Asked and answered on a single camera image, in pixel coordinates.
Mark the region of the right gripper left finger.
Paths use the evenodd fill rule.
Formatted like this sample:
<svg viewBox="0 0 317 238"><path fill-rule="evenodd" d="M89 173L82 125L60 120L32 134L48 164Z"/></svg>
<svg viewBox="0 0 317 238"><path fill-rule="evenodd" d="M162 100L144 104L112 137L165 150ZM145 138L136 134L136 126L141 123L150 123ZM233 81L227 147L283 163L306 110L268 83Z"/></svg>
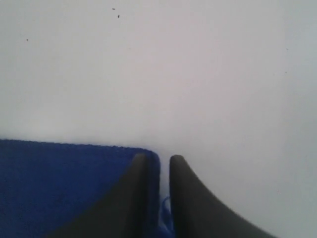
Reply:
<svg viewBox="0 0 317 238"><path fill-rule="evenodd" d="M136 154L127 171L91 208L52 233L50 238L145 238L148 223L149 161Z"/></svg>

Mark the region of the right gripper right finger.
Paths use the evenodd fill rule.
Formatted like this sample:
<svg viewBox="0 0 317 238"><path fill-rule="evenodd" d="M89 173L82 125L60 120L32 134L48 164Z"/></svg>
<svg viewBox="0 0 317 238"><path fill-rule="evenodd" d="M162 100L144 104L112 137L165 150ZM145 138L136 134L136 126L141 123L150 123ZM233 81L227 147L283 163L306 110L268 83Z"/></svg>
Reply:
<svg viewBox="0 0 317 238"><path fill-rule="evenodd" d="M223 204L191 169L183 156L169 163L170 205L177 238L270 238Z"/></svg>

